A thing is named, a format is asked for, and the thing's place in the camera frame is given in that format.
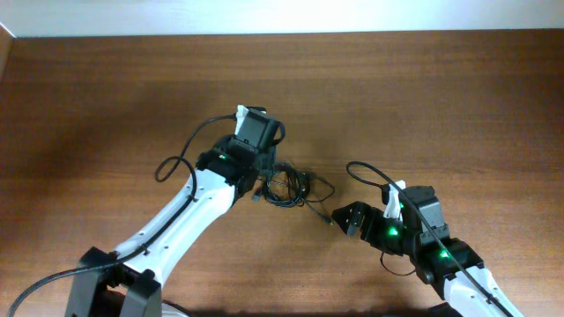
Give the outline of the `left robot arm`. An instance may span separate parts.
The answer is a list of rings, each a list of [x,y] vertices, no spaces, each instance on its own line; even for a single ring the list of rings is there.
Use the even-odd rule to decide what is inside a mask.
[[[183,316],[162,299],[175,265],[203,231],[255,185],[285,138],[282,122],[260,107],[239,106],[234,133],[203,152],[179,193],[141,230],[105,253],[96,247],[79,261],[68,316]]]

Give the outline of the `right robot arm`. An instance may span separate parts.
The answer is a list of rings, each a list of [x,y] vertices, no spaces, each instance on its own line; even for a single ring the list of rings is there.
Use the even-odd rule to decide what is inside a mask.
[[[434,311],[443,316],[520,316],[482,258],[464,241],[452,238],[442,207],[430,186],[390,185],[382,191],[385,209],[354,202],[331,217],[341,230],[383,254],[408,256],[414,273],[445,300]]]

